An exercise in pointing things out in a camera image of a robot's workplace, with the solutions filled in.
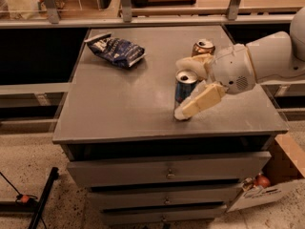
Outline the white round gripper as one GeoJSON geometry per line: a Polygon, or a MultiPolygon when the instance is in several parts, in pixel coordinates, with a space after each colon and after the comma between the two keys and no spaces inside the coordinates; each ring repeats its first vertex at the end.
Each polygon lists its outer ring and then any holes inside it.
{"type": "Polygon", "coordinates": [[[178,70],[190,70],[197,74],[199,80],[208,78],[210,64],[210,76],[217,82],[198,83],[191,95],[175,108],[173,113],[175,119],[189,119],[218,104],[226,92],[228,94],[243,93],[252,90],[256,84],[248,50],[242,44],[223,49],[214,57],[204,53],[181,58],[175,62],[178,70]]]}

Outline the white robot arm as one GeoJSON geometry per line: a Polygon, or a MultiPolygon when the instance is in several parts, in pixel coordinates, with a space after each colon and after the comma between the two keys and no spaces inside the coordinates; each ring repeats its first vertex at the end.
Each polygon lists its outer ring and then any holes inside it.
{"type": "Polygon", "coordinates": [[[297,81],[305,73],[305,8],[299,10],[290,31],[280,31],[246,45],[235,44],[216,54],[181,58],[176,68],[194,73],[199,82],[174,110],[188,119],[221,101],[227,94],[249,91],[258,83],[297,81]]]}

